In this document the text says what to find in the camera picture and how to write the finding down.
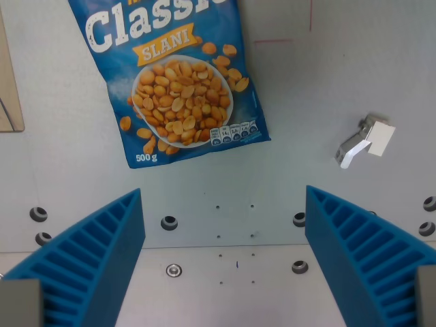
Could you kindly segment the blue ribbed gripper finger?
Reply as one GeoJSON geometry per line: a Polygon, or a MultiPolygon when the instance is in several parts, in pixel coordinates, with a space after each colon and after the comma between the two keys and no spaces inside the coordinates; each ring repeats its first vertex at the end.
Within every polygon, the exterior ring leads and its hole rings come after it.
{"type": "Polygon", "coordinates": [[[43,326],[115,326],[145,238],[135,189],[52,238],[1,285],[38,282],[43,326]]]}
{"type": "Polygon", "coordinates": [[[435,250],[389,221],[313,186],[305,236],[347,326],[417,326],[415,276],[435,250]]]}

